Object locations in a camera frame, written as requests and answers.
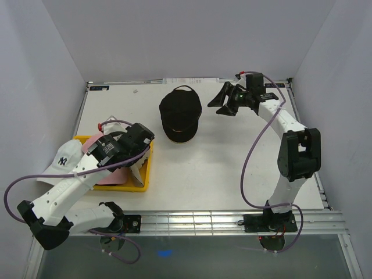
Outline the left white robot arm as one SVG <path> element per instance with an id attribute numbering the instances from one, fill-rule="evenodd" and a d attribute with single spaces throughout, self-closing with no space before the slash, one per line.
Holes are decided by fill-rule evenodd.
<path id="1" fill-rule="evenodd" d="M 128 126 L 123 132 L 103 135 L 47 193 L 33 201 L 20 202 L 17 209 L 41 246 L 51 250 L 70 234 L 89 230 L 106 234 L 122 232 L 126 217 L 114 202 L 101 202 L 83 210 L 72 207 L 103 178 L 139 161 L 154 138 L 154 133 L 140 123 Z"/>

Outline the beige baseball cap black R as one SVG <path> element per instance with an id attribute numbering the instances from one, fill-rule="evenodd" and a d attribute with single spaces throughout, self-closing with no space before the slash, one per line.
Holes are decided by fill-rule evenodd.
<path id="1" fill-rule="evenodd" d="M 150 155 L 151 150 L 149 149 L 143 157 L 129 167 L 130 176 L 136 188 L 143 188 L 145 186 L 146 164 Z"/>

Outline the black baseball cap gold R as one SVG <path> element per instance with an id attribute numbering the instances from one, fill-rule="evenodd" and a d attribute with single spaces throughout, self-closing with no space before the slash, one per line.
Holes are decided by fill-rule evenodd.
<path id="1" fill-rule="evenodd" d="M 159 112 L 167 138 L 185 142 L 191 140 L 197 133 L 202 104 L 193 88 L 181 85 L 161 100 Z"/>

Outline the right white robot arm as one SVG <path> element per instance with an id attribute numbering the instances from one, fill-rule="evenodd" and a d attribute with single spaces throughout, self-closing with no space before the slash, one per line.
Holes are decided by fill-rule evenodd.
<path id="1" fill-rule="evenodd" d="M 276 83 L 276 92 L 268 92 L 268 77 L 255 71 L 236 75 L 238 82 L 225 82 L 219 93 L 209 102 L 217 107 L 218 115 L 235 116 L 240 107 L 250 108 L 266 122 L 263 130 L 272 128 L 281 143 L 277 157 L 280 176 L 272 196 L 260 207 L 261 214 L 246 214 L 239 221 L 247 233 L 296 232 L 293 214 L 294 200 L 302 185 L 321 167 L 321 134 L 298 122 L 284 105 L 286 98 Z"/>

